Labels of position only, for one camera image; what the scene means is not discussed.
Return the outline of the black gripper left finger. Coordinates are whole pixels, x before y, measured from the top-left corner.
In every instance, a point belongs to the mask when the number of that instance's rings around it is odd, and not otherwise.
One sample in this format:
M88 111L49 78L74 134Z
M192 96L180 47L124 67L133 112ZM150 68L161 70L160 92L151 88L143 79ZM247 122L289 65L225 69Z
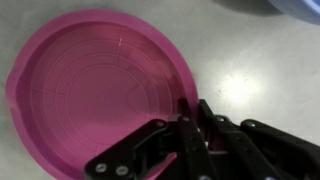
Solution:
M90 160L86 180L142 180L170 154L176 158L157 180L217 180L205 142L185 99L171 121L154 119Z

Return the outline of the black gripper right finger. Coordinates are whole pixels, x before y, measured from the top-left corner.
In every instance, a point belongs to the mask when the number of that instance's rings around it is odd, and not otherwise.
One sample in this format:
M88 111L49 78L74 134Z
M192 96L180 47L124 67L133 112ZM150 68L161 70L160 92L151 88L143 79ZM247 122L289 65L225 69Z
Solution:
M199 124L225 175L246 180L320 180L320 146L253 119L234 124L199 102Z

